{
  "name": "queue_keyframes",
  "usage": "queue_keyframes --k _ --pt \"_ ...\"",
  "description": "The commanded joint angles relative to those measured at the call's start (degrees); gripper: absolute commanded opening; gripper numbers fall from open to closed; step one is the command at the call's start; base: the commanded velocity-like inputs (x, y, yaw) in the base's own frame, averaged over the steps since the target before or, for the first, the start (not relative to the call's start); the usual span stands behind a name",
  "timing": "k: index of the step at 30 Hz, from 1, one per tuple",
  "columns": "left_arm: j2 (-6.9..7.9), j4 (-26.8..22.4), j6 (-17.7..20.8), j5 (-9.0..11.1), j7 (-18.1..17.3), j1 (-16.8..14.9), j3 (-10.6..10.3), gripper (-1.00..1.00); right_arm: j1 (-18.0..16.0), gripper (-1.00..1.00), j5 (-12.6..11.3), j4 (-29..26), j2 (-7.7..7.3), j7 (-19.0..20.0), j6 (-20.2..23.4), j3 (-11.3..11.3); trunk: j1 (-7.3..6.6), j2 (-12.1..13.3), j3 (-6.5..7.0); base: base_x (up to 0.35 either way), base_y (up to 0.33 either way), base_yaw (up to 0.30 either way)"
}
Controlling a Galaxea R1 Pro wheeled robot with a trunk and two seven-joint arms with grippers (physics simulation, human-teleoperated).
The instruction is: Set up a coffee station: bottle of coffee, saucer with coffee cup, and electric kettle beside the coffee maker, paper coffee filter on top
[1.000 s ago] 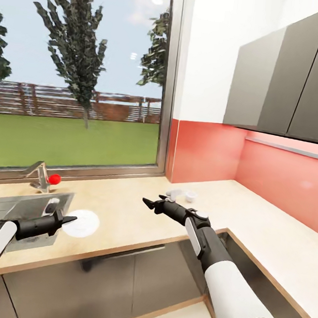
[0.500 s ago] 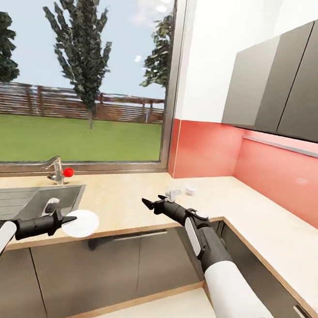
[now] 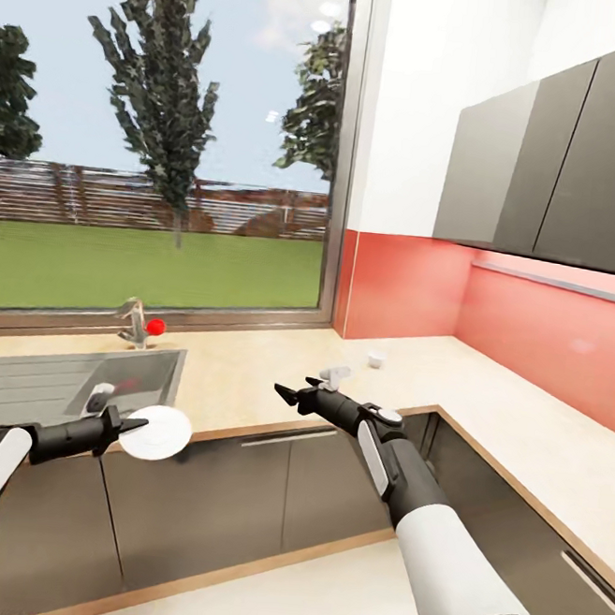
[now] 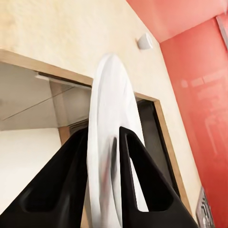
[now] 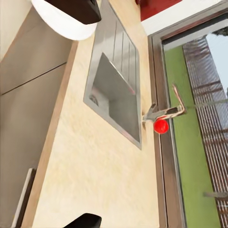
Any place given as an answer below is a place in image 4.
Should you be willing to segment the saucer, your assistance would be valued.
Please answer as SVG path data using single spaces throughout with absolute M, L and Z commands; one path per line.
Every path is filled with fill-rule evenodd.
M 101 57 L 91 91 L 86 164 L 92 224 L 123 228 L 119 129 L 134 131 L 143 144 L 144 138 L 129 77 L 114 53 Z M 131 158 L 130 162 L 138 209 L 149 212 Z

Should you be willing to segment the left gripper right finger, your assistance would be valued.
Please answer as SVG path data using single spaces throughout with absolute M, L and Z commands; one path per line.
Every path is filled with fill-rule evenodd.
M 119 129 L 123 228 L 199 228 L 138 135 Z M 130 158 L 149 212 L 138 209 Z

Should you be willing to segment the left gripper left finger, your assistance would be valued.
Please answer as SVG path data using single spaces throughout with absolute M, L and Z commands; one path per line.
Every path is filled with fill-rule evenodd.
M 0 215 L 0 228 L 80 228 L 88 127 L 76 131 Z

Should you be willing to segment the coffee cup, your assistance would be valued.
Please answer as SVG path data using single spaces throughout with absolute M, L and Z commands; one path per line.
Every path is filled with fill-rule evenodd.
M 147 33 L 144 34 L 140 39 L 138 39 L 137 45 L 139 49 L 142 51 L 146 51 L 153 48 L 153 43 Z

